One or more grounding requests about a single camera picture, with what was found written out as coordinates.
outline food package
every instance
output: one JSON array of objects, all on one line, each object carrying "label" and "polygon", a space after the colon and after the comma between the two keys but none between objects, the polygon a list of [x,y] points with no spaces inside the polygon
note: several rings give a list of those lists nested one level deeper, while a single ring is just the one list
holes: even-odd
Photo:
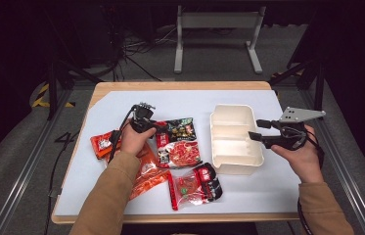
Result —
[{"label": "food package", "polygon": [[[112,151],[112,143],[109,140],[111,135],[112,133],[109,132],[90,138],[97,159],[105,161],[106,166],[109,164],[110,152]],[[115,149],[116,153],[120,151],[120,143],[121,141],[118,140]],[[152,151],[148,143],[145,143],[137,158],[140,159],[141,163],[129,200],[163,183],[167,180],[167,175],[169,174],[168,169],[158,167],[159,161],[157,155]]]},{"label": "food package", "polygon": [[188,205],[214,202],[222,195],[222,188],[214,168],[201,164],[182,176],[168,175],[172,208],[175,211]]},{"label": "food package", "polygon": [[156,122],[159,167],[180,168],[201,161],[197,134],[191,117]]}]

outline white tray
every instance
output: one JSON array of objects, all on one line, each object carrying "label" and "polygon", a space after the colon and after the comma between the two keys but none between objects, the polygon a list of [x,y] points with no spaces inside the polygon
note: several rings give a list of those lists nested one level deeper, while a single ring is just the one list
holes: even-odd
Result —
[{"label": "white tray", "polygon": [[252,174],[264,162],[261,146],[249,138],[256,131],[247,105],[217,105],[210,115],[212,163],[220,174]]}]

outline brown sleeve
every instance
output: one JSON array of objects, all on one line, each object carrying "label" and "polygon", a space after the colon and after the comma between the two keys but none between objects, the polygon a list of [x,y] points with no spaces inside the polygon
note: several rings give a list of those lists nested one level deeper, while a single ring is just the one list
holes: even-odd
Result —
[{"label": "brown sleeve", "polygon": [[301,210],[313,234],[353,234],[327,183],[302,183],[298,190]]},{"label": "brown sleeve", "polygon": [[120,152],[109,163],[88,195],[69,234],[120,234],[140,161]]}]

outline snack bag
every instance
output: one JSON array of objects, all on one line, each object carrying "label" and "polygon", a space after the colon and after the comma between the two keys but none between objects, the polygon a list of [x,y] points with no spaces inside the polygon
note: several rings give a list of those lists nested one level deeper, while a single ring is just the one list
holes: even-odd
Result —
[{"label": "snack bag", "polygon": [[[112,143],[109,140],[111,135],[112,133],[109,132],[90,138],[91,145],[97,159],[104,160],[106,166],[109,164],[110,152],[113,148]],[[115,149],[116,153],[120,151],[120,143],[121,141],[118,140],[117,147]],[[129,200],[132,200],[156,185],[163,183],[167,180],[167,175],[169,174],[168,169],[158,167],[158,158],[148,143],[145,143],[137,157],[140,159],[141,163],[139,171],[136,174],[136,180]]]},{"label": "snack bag", "polygon": [[162,126],[156,133],[159,167],[180,168],[202,162],[191,117],[158,121],[156,125]]},{"label": "snack bag", "polygon": [[[96,135],[90,138],[91,146],[93,146],[94,153],[97,159],[109,159],[110,152],[112,151],[112,142],[110,142],[110,137],[112,132],[106,134]],[[117,142],[116,149],[120,149],[120,140]]]},{"label": "snack bag", "polygon": [[139,171],[136,174],[136,181],[134,182],[133,191],[131,192],[129,200],[132,200],[156,185],[163,183],[170,174],[168,169],[158,167],[158,158],[151,147],[149,147],[148,143],[145,143],[142,151],[137,157],[140,159],[141,163]]},{"label": "snack bag", "polygon": [[178,211],[183,206],[201,205],[213,202],[222,195],[222,188],[215,169],[201,164],[182,176],[168,175],[172,208]]}]

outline person's right hand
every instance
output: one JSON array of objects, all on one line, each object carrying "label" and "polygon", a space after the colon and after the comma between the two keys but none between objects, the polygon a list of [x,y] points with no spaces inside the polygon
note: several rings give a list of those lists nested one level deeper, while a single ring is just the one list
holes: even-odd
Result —
[{"label": "person's right hand", "polygon": [[[314,134],[314,129],[311,126],[306,125],[305,128],[308,132]],[[308,134],[308,136],[315,141],[311,134]],[[287,150],[278,145],[271,146],[271,150],[289,162],[302,183],[324,182],[316,147],[309,141],[306,141],[303,147],[294,151]]]},{"label": "person's right hand", "polygon": [[149,139],[149,137],[151,137],[155,133],[156,129],[152,127],[147,131],[139,134],[133,129],[133,127],[131,127],[128,120],[121,134],[120,151],[136,156],[142,150],[145,142]]}]

